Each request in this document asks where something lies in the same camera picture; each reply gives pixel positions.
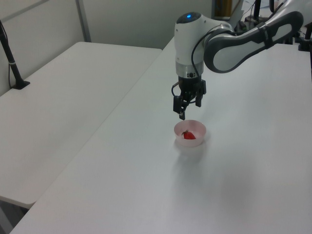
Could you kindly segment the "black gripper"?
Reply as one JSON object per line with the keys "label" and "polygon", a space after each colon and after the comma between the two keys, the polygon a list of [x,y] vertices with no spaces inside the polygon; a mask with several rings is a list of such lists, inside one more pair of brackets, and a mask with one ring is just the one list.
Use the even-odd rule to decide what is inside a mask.
{"label": "black gripper", "polygon": [[206,94],[206,81],[201,76],[195,78],[178,77],[178,85],[181,96],[174,96],[173,111],[179,115],[181,120],[185,120],[185,110],[189,102],[183,98],[195,96],[195,105],[201,107],[203,95]]}

